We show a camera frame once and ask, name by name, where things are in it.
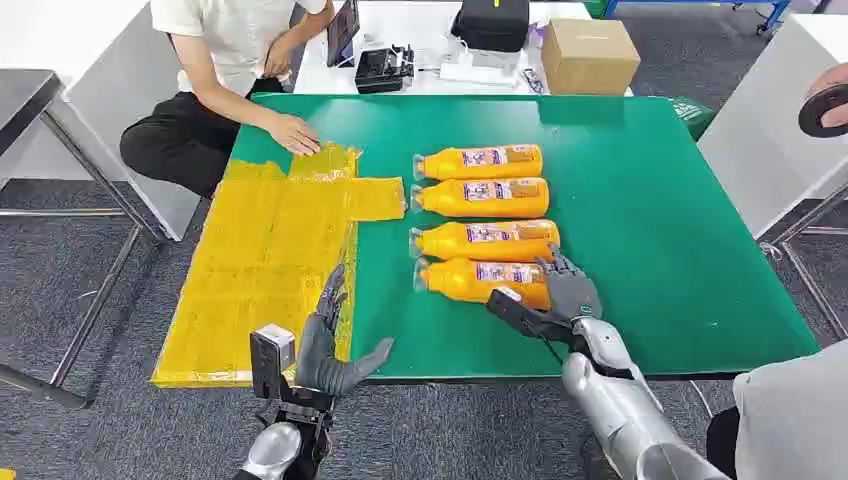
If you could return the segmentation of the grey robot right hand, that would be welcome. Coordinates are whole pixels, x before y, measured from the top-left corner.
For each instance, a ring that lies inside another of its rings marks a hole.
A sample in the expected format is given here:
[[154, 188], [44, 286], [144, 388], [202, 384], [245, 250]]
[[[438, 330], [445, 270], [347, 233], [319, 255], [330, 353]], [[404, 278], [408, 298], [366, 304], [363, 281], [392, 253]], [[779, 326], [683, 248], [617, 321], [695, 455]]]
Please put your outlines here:
[[564, 256], [555, 243], [549, 242], [548, 248], [549, 260], [536, 258], [549, 297], [546, 316], [562, 321], [582, 316], [600, 319], [603, 307], [592, 279]]

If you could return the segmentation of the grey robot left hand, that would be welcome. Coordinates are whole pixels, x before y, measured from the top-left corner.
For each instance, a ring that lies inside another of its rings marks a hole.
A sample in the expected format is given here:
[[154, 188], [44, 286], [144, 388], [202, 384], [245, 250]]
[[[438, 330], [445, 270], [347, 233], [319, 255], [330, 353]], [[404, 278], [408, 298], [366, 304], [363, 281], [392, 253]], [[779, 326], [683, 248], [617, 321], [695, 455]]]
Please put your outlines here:
[[307, 317], [298, 350], [295, 385], [333, 396], [343, 395], [378, 370], [388, 359], [394, 339], [381, 339], [367, 355], [354, 361], [336, 357], [335, 334], [342, 304], [345, 265], [339, 263], [330, 273], [315, 310]]

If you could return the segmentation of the person's right hand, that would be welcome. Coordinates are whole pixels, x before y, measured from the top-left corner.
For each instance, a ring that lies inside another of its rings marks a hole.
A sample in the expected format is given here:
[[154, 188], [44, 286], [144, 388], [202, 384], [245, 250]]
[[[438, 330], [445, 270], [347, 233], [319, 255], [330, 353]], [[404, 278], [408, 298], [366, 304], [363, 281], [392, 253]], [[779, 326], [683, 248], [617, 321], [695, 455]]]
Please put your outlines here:
[[293, 154], [311, 156], [321, 150], [318, 135], [299, 117], [272, 113], [263, 129]]

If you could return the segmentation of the person's hand with ring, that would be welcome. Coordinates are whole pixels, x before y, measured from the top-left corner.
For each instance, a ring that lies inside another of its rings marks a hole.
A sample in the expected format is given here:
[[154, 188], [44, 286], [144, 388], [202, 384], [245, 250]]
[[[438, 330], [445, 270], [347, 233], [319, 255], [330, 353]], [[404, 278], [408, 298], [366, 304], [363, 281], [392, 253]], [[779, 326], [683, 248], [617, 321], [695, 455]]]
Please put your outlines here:
[[[834, 85], [847, 83], [846, 63], [835, 65], [824, 71], [811, 85], [807, 92], [807, 98], [812, 97], [818, 92]], [[847, 123], [847, 105], [833, 107], [825, 112], [821, 119], [823, 127], [839, 127]]]

